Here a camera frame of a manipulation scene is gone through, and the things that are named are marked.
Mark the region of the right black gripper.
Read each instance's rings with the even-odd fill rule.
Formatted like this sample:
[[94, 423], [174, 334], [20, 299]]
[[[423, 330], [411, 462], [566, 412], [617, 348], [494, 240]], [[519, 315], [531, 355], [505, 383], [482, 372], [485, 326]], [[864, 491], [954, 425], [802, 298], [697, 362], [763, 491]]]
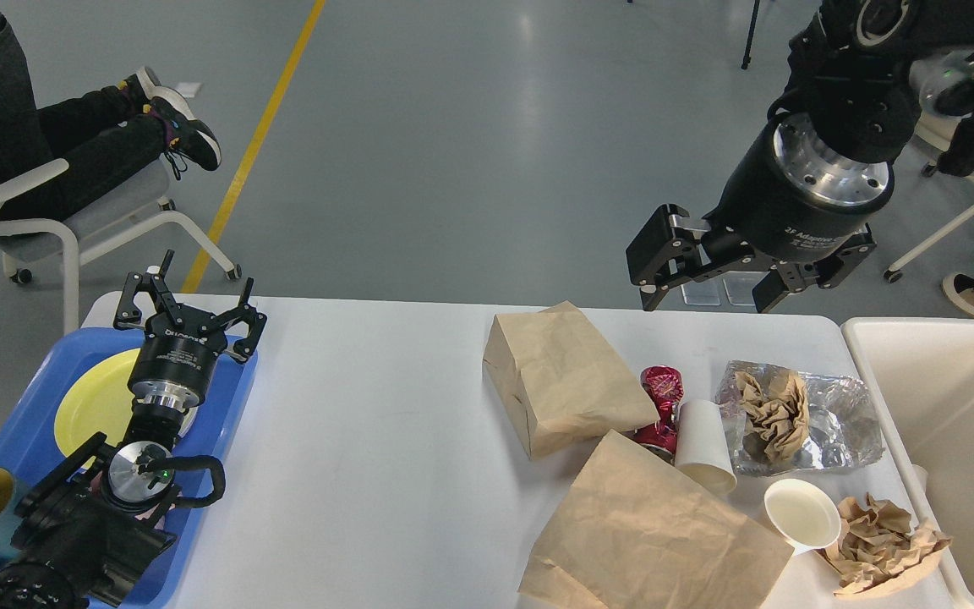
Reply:
[[888, 205], [894, 184], [890, 162], [853, 161], [819, 138], [808, 114], [780, 114], [703, 219], [656, 208], [626, 247], [630, 282], [645, 311], [674, 288], [728, 272], [765, 275], [752, 289], [760, 313], [812, 286], [838, 288], [876, 251], [863, 224]]

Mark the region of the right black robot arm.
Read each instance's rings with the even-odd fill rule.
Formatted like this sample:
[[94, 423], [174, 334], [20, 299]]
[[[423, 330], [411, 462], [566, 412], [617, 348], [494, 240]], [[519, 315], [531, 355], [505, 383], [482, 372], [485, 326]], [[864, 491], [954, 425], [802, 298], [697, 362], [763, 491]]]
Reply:
[[[915, 134], [913, 64], [974, 58], [974, 1], [824, 1], [790, 40], [790, 78], [757, 139], [701, 219], [660, 206], [627, 246], [645, 311], [670, 290], [760, 272], [758, 312], [789, 294], [836, 288], [876, 248], [868, 219], [888, 205], [893, 163]], [[970, 82], [974, 89], [974, 80]], [[974, 97], [937, 170], [974, 171]]]

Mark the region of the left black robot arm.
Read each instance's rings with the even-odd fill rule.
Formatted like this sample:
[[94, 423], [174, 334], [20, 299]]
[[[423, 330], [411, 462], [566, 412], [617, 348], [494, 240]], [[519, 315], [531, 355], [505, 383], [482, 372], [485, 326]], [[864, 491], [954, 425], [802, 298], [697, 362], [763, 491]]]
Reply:
[[146, 569], [177, 542], [160, 528], [173, 510], [207, 508], [227, 492], [210, 454], [175, 452], [187, 415], [205, 403], [222, 355], [244, 364], [258, 350], [266, 316], [239, 301], [213, 313], [182, 304], [159, 266], [131, 272], [112, 326], [144, 340], [125, 382], [131, 415], [121, 439], [93, 433], [12, 505], [15, 557], [0, 567], [0, 608], [120, 606]]

